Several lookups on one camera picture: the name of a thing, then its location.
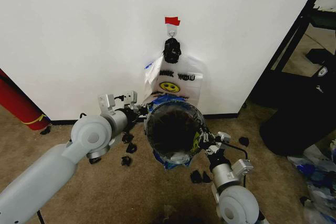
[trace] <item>yellow smiley face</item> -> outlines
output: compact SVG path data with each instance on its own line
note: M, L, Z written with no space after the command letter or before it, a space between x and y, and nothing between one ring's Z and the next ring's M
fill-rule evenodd
M172 92L172 93L177 93L180 91L180 87L171 82L161 82L160 88L165 91Z

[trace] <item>red cylinder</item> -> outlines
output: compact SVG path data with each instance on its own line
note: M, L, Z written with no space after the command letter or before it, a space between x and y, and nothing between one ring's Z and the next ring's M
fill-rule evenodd
M0 69L0 104L32 130L50 123L42 111Z

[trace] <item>yellow stripe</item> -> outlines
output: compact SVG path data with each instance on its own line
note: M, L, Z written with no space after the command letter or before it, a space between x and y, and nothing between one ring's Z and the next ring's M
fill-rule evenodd
M22 122L22 121L21 122L24 123L24 124L33 124L33 123L36 123L37 121L41 121L44 117L47 117L47 116L42 114L38 117L38 119L35 119L30 123L25 123L25 122Z

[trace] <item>robotic arm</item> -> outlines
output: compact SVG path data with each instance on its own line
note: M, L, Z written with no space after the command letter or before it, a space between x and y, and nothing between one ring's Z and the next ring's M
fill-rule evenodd
M136 94L127 92L124 108L116 111L113 95L100 95L101 115L79 119L67 144L52 147L0 194L0 223L27 222L74 175L83 157L102 156L117 144L120 133L139 116Z
M121 140L147 109L136 106L137 93L128 91L118 97L124 108L113 110L112 94L98 97L100 115L80 118L71 130L71 140L48 150L11 182L0 194L0 223L27 222L74 175L78 162L84 157L97 158ZM224 157L230 136L217 136L207 129L200 135L199 146L206 151L214 175L212 191L217 202L217 214L228 224L254 224L259 215L257 200L240 179L253 169L249 160L240 159L233 166Z

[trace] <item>red tape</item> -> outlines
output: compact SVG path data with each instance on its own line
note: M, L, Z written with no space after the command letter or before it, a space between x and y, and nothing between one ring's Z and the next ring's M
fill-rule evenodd
M174 26L179 26L181 22L178 17L165 17L164 21L166 24L172 24Z

